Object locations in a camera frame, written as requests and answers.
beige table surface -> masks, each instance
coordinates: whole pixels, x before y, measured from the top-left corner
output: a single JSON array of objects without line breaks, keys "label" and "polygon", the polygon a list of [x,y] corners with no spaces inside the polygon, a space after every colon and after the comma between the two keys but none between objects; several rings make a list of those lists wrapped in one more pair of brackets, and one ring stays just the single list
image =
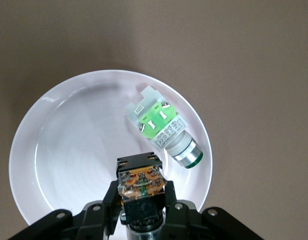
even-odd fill
[{"label": "beige table surface", "polygon": [[308,240],[308,1],[0,1],[0,240],[26,227],[8,180],[17,126],[78,74],[126,69],[204,122],[219,206],[268,240]]}]

screw hole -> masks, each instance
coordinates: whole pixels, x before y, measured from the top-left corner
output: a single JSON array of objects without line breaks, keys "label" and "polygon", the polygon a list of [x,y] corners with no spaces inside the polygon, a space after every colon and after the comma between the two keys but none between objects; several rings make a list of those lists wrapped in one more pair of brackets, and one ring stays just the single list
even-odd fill
[{"label": "screw hole", "polygon": [[209,215],[211,215],[211,216],[217,216],[217,214],[218,214],[218,212],[215,210],[215,209],[208,209],[208,213],[209,213]]},{"label": "screw hole", "polygon": [[66,214],[65,214],[64,212],[62,212],[62,213],[60,212],[59,214],[56,215],[56,217],[57,217],[58,219],[61,219],[61,218],[65,217],[65,215],[66,215]]},{"label": "screw hole", "polygon": [[183,209],[183,205],[180,204],[180,203],[176,203],[175,204],[175,209],[177,209],[177,210]]},{"label": "screw hole", "polygon": [[94,207],[93,207],[93,210],[94,210],[94,211],[98,211],[98,210],[100,210],[100,205],[96,205],[96,206],[94,206]]}]

white plate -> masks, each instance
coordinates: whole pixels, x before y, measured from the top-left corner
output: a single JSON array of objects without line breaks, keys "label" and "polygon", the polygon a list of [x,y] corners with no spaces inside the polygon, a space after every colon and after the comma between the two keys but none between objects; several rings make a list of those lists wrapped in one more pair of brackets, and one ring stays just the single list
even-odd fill
[{"label": "white plate", "polygon": [[[127,119],[124,107],[140,101],[148,85],[188,121],[187,131],[204,152],[194,168],[185,169],[157,152]],[[171,87],[140,73],[85,73],[49,90],[23,118],[10,151],[11,190],[29,225],[55,209],[76,215],[86,203],[104,198],[116,180],[117,158],[150,151],[163,161],[177,198],[191,200],[200,209],[211,182],[212,154],[206,129],[190,104]],[[118,225],[112,240],[126,239],[124,227]]]}]

green contact block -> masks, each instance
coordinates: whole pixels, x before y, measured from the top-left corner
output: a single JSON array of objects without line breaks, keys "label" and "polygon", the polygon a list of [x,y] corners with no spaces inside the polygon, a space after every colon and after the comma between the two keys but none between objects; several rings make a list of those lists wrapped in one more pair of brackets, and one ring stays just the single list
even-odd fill
[{"label": "green contact block", "polygon": [[153,139],[177,115],[173,105],[156,102],[140,117],[141,132],[144,137]]}]

held electrical component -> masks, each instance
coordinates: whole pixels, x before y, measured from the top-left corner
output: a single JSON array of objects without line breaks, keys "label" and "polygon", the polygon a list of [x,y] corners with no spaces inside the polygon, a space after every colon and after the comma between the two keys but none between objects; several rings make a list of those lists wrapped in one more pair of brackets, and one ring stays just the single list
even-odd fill
[{"label": "held electrical component", "polygon": [[122,196],[121,223],[129,240],[158,239],[164,222],[162,162],[153,152],[117,159],[118,193]]},{"label": "held electrical component", "polygon": [[175,106],[147,86],[141,94],[143,99],[126,107],[127,115],[141,134],[158,150],[165,149],[181,166],[190,169],[203,157],[198,143],[185,130],[186,120],[177,113]]}]

